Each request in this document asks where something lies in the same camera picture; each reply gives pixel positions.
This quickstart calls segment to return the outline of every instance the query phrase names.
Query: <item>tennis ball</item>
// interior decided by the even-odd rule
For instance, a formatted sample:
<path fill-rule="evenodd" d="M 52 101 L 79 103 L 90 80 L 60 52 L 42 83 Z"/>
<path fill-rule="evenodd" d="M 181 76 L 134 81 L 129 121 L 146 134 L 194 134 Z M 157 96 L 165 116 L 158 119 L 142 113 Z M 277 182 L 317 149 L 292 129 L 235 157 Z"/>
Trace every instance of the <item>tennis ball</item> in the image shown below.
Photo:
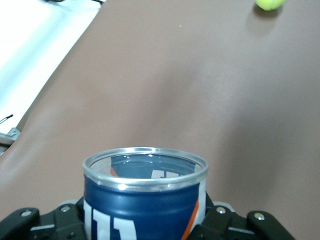
<path fill-rule="evenodd" d="M 256 4 L 265 11 L 279 8 L 286 0 L 256 0 Z"/>

